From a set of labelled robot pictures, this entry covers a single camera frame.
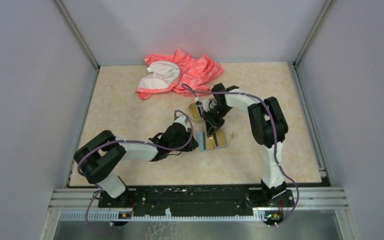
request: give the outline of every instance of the white cloth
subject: white cloth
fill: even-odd
[[[155,61],[147,68],[151,74],[143,77],[138,88],[166,89],[179,77],[179,67],[169,61]]]

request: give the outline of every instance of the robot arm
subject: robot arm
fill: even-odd
[[[149,140],[154,145],[177,149],[186,144],[189,138],[191,138],[186,147],[180,151],[193,151],[198,147],[198,143],[193,136],[191,137],[192,131],[187,122],[186,116],[181,115],[174,120],[173,124],[169,126],[164,133],[160,132],[156,136],[149,138]],[[76,151],[74,160],[79,164],[92,150],[116,140],[120,142],[103,147],[101,149],[102,155],[98,151],[93,153],[87,157],[79,167],[81,173],[90,184],[99,186],[114,199],[127,190],[124,182],[112,172],[120,161],[134,159],[156,162],[165,159],[171,152],[170,150],[154,145],[129,143],[131,141],[123,142],[123,140],[117,139],[111,131],[105,130]]]
[[[243,94],[214,94],[216,105],[213,108],[207,107],[206,102],[202,103],[204,112],[202,114],[207,129],[207,135],[210,137],[224,124],[223,117],[232,109],[237,108],[248,114],[251,125],[252,135],[255,141],[261,145],[264,170],[262,177],[262,187],[266,193],[267,201],[276,198],[286,191],[285,179],[275,161],[275,138],[273,128],[262,103],[257,99],[247,96],[237,86],[225,88],[222,83],[216,84],[211,92],[237,92]],[[277,133],[277,160],[282,161],[282,146],[285,140],[285,134],[288,132],[288,124],[275,97],[264,99],[273,117]]]

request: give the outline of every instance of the red fabric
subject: red fabric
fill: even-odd
[[[195,59],[180,48],[176,49],[173,55],[151,54],[145,56],[144,60],[148,66],[156,61],[175,63],[179,67],[180,74],[168,88],[147,89],[138,87],[136,93],[143,100],[150,98],[155,93],[168,92],[170,90],[184,97],[193,97],[194,95],[191,92],[183,89],[182,83],[189,85],[194,90],[210,92],[210,89],[205,84],[217,78],[223,72],[220,63],[211,60],[207,55],[204,54],[199,59]]]

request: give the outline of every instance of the table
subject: table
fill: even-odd
[[[294,83],[286,62],[222,63],[224,73],[207,85],[236,85],[262,99],[278,99],[289,126],[283,145],[282,166],[298,183],[319,183],[321,177]],[[146,140],[164,132],[173,122],[173,112],[188,112],[193,97],[174,92],[158,93],[141,100],[135,93],[146,76],[146,65],[102,66],[93,91],[80,146],[103,130],[119,139]],[[232,109],[224,118],[229,147],[183,152],[158,162],[124,160],[114,172],[127,185],[254,184],[263,174],[261,147],[255,142],[247,114]],[[205,131],[204,123],[194,123]],[[89,186],[73,163],[70,186]]]

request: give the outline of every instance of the white wall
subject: white wall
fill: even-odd
[[[384,1],[337,1],[300,72],[362,239],[384,239]]]
[[[325,0],[63,0],[100,65],[183,48],[223,62],[292,61]]]
[[[0,240],[36,240],[94,69],[51,0],[0,0]]]

